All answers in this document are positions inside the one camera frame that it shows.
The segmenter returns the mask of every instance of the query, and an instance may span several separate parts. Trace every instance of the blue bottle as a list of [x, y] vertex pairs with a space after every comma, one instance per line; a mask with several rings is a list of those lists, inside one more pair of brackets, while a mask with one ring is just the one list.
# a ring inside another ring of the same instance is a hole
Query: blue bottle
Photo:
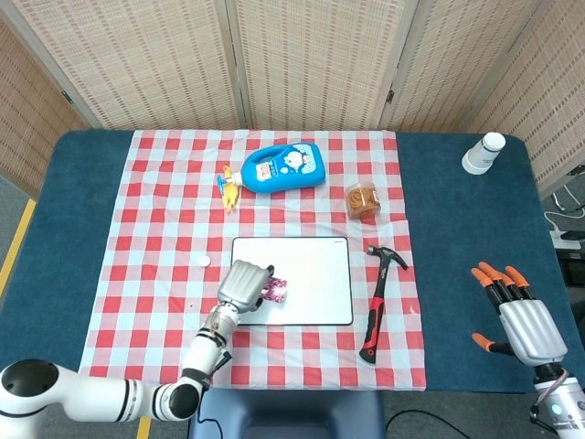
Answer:
[[269, 194], [324, 182], [325, 166], [316, 144], [275, 145], [252, 153], [229, 178], [252, 192]]

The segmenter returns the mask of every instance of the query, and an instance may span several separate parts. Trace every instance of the hammer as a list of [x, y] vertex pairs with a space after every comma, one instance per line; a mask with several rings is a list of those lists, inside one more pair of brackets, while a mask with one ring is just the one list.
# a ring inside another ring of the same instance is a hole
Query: hammer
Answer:
[[367, 254], [373, 254], [380, 258], [380, 269], [378, 271], [378, 283], [376, 292], [372, 301], [369, 303], [369, 313], [367, 316], [367, 332], [364, 346], [359, 351], [359, 356], [370, 364], [376, 363], [376, 350], [378, 349], [378, 336], [380, 334], [380, 324], [384, 314], [384, 290], [386, 289], [386, 276], [390, 261], [394, 260], [407, 270], [409, 266], [404, 260], [392, 249], [388, 247], [367, 247]]

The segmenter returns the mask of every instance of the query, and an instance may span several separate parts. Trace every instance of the white board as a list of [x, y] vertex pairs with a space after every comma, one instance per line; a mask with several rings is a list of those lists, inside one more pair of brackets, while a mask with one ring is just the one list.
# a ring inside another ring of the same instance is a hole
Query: white board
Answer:
[[283, 304], [265, 300], [240, 315], [243, 325], [350, 325], [353, 321], [347, 239], [236, 238], [237, 259], [274, 266], [274, 276], [288, 282]]

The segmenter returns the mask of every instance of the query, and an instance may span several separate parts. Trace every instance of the checkered tablecloth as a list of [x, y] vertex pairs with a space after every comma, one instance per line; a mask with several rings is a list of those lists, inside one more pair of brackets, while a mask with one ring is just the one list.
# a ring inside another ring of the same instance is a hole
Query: checkered tablecloth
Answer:
[[[319, 145], [327, 179], [319, 187], [260, 195], [243, 189], [225, 213], [215, 177], [238, 170], [258, 148]], [[344, 190], [371, 181], [382, 211], [366, 223], [346, 216]], [[174, 381], [181, 359], [229, 270], [238, 236], [346, 236], [354, 323], [351, 326], [238, 327], [233, 360], [216, 387], [396, 389], [425, 387], [420, 307], [408, 222], [391, 132], [136, 131], [115, 201], [80, 371], [151, 383]], [[357, 354], [379, 259], [368, 244], [394, 248], [411, 268], [392, 264], [378, 361]], [[207, 254], [208, 268], [197, 259]]]

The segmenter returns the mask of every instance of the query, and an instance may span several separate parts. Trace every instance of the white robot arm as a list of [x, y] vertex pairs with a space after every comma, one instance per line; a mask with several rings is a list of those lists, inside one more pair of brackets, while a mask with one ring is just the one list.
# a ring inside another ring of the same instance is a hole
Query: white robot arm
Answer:
[[[543, 302], [537, 300], [527, 280], [513, 267], [507, 275], [485, 262], [472, 274], [484, 287], [509, 343], [495, 343], [481, 334], [473, 340], [488, 352], [515, 356], [534, 368], [538, 398], [530, 408], [530, 421], [562, 439], [585, 439], [585, 393], [577, 379], [560, 364], [567, 346]], [[539, 419], [540, 408], [548, 413], [552, 427]]]
[[56, 403], [69, 418], [82, 422], [192, 417], [211, 376], [231, 358], [225, 346], [238, 325], [238, 314], [260, 305], [262, 287], [272, 274], [271, 266], [233, 263], [219, 287], [219, 304], [197, 332], [175, 383], [149, 387], [139, 380], [86, 377], [39, 359], [8, 366], [0, 373], [0, 439], [36, 438], [45, 408]]

